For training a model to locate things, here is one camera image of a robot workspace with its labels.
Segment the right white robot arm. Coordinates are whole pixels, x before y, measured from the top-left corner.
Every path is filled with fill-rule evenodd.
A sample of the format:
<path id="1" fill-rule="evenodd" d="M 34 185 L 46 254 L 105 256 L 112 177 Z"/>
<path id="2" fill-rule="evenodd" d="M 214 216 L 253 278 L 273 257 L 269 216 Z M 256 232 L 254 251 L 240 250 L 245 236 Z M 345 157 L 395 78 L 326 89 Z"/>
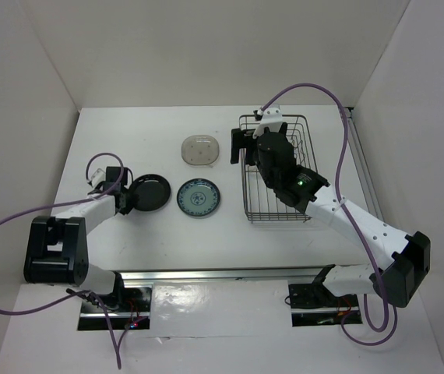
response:
<path id="1" fill-rule="evenodd" d="M 430 238 L 420 231 L 410 235 L 363 210 L 337 191 L 316 171 L 298 164 L 283 131 L 232 129 L 231 163 L 255 166 L 266 187 L 285 206 L 318 220 L 362 247 L 369 266 L 331 266 L 312 295 L 320 305 L 331 305 L 348 294 L 377 294 L 388 304 L 405 308 L 430 270 Z"/>

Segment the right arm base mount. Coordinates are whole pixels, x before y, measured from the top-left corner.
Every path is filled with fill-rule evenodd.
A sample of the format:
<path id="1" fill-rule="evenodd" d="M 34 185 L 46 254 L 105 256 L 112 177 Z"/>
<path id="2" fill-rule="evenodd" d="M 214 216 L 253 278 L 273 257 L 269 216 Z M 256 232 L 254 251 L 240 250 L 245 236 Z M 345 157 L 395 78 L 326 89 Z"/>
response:
<path id="1" fill-rule="evenodd" d="M 337 297 L 319 284 L 289 284 L 284 303 L 293 327 L 362 324 L 357 296 Z"/>

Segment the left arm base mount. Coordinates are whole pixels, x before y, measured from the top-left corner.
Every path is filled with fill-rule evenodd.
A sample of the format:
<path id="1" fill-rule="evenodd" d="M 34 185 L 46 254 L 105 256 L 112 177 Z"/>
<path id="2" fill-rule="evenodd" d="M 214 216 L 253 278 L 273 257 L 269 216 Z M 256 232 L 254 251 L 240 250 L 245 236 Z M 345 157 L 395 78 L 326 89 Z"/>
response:
<path id="1" fill-rule="evenodd" d="M 118 293 L 100 295 L 107 309 L 113 330 L 148 330 L 150 328 L 150 310 L 153 289 L 151 286 L 121 288 Z M 80 295 L 82 300 L 78 331 L 107 330 L 107 321 L 103 309 L 95 297 Z"/>

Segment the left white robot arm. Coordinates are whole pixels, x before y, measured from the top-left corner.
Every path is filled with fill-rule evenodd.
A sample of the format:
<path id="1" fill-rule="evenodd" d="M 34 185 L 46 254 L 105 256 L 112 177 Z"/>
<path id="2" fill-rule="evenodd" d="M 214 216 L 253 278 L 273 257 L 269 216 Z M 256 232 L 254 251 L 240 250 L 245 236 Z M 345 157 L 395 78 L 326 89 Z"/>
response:
<path id="1" fill-rule="evenodd" d="M 89 199 L 52 217 L 36 217 L 30 226 L 23 276 L 30 284 L 68 285 L 98 294 L 108 310 L 126 302 L 122 276 L 90 263 L 87 236 L 117 214 L 127 214 L 129 169 L 108 167 L 92 182 Z"/>

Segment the clear textured glass plate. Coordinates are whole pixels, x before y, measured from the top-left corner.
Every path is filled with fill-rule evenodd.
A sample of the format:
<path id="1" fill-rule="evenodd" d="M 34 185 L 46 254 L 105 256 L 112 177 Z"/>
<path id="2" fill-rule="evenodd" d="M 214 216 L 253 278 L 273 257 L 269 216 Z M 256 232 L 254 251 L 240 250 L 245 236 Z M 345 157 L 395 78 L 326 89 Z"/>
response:
<path id="1" fill-rule="evenodd" d="M 307 164 L 308 151 L 304 136 L 300 132 L 292 132 L 288 136 L 288 139 L 294 148 L 294 155 L 297 158 L 298 163 Z"/>

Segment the black round plate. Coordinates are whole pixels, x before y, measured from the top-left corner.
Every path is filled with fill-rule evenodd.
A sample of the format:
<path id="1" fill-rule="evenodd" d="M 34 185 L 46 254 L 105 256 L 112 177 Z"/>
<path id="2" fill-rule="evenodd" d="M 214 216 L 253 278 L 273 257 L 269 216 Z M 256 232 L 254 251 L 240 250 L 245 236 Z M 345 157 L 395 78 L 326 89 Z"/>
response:
<path id="1" fill-rule="evenodd" d="M 135 210 L 150 212 L 159 210 L 169 201 L 171 186 L 161 175 L 142 175 L 132 182 L 129 194 Z"/>

